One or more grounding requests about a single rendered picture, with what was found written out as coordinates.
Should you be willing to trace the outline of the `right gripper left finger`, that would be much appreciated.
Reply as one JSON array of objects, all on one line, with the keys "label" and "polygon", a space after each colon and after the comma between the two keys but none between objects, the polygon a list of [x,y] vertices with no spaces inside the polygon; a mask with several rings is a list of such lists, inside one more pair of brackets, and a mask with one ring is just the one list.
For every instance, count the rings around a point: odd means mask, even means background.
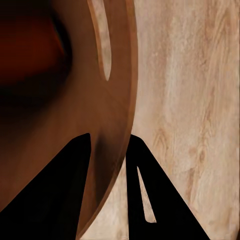
[{"label": "right gripper left finger", "polygon": [[75,240],[91,150],[72,139],[0,212],[0,240]]}]

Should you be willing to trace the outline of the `can of soda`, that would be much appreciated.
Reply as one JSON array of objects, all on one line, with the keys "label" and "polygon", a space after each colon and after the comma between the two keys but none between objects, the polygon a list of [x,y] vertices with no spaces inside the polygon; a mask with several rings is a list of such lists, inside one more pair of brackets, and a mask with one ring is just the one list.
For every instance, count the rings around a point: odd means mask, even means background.
[{"label": "can of soda", "polygon": [[0,22],[0,88],[61,68],[71,54],[54,13]]}]

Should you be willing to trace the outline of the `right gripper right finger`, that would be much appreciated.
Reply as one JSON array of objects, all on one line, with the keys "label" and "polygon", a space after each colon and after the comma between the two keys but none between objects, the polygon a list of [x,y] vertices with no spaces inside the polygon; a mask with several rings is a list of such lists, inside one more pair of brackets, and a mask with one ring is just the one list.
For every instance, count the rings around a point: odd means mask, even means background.
[{"label": "right gripper right finger", "polygon": [[[131,134],[125,157],[129,240],[210,240],[140,137]],[[137,166],[157,223],[145,219]]]}]

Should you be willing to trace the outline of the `trash can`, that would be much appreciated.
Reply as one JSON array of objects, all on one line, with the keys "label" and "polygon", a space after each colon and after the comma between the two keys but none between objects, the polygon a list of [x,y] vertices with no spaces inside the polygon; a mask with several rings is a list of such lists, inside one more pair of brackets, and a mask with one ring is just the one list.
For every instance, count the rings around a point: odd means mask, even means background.
[{"label": "trash can", "polygon": [[92,0],[0,0],[0,23],[54,14],[70,59],[58,69],[0,88],[0,213],[74,138],[90,134],[91,154],[75,240],[104,207],[131,138],[139,49],[134,0],[103,0],[111,71],[104,72]]}]

